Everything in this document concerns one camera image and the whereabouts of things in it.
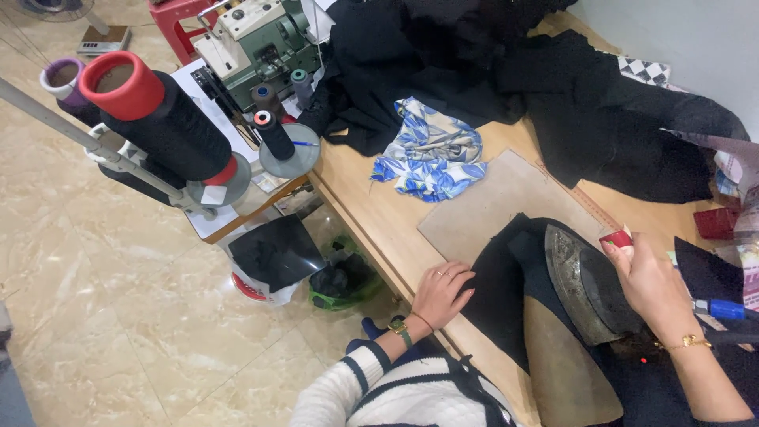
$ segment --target green watch strap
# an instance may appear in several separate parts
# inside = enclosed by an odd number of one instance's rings
[[[406,348],[410,349],[414,346],[414,343],[411,342],[411,335],[408,334],[406,324],[403,323],[402,320],[394,320],[390,323],[389,328],[395,332],[397,335],[400,335],[401,338],[403,338],[403,341],[406,343]]]

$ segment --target pen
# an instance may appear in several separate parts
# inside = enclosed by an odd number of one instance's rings
[[[306,147],[318,147],[319,144],[314,144],[313,142],[303,142],[303,141],[292,141],[295,145],[305,145]]]

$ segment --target hand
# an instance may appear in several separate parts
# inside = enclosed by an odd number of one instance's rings
[[[632,237],[632,260],[617,246],[601,244],[617,270],[630,306],[665,346],[682,345],[685,335],[703,338],[680,273],[668,258],[657,258],[647,235],[633,233]]]
[[[452,261],[425,271],[411,310],[435,331],[446,326],[474,294],[470,289],[456,298],[464,282],[474,277],[469,269],[463,262]]]

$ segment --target stool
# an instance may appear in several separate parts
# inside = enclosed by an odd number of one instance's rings
[[[154,5],[150,0],[145,0],[150,9],[153,20],[158,25],[159,30],[163,33],[168,45],[172,47],[182,65],[192,62],[190,54],[195,52],[195,48],[190,42],[190,37],[198,36],[206,32],[205,29],[192,30],[185,32],[179,20],[188,17],[196,17],[203,9],[213,4],[212,0],[168,0],[163,3]],[[216,12],[210,13],[206,19],[210,22],[211,27],[216,25],[218,18]]]

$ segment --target wooden ruler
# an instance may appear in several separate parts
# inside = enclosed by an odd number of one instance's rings
[[[593,216],[599,223],[607,227],[611,232],[619,231],[623,228],[623,225],[617,222],[608,212],[606,212],[601,206],[598,205],[589,195],[585,194],[577,185],[573,189],[566,188],[561,182],[556,180],[553,175],[548,172],[546,165],[542,160],[538,159],[535,165],[543,172],[543,174],[551,178],[556,184],[559,184],[564,188],[564,191],[569,193],[575,201],[577,201],[587,212]]]

